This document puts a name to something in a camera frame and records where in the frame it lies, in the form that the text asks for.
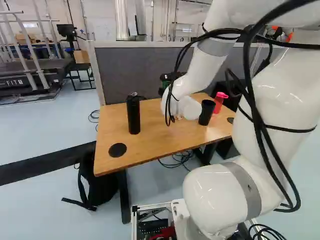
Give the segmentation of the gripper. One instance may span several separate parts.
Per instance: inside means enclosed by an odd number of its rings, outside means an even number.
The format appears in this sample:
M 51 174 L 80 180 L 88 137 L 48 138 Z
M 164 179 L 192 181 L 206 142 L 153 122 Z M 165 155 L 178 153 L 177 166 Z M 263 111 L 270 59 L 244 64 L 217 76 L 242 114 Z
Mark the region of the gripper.
M 170 73 L 163 73 L 160 75 L 160 80 L 161 81 L 171 81 L 172 79 L 178 79 L 181 76 L 184 76 L 186 72 L 170 72 Z

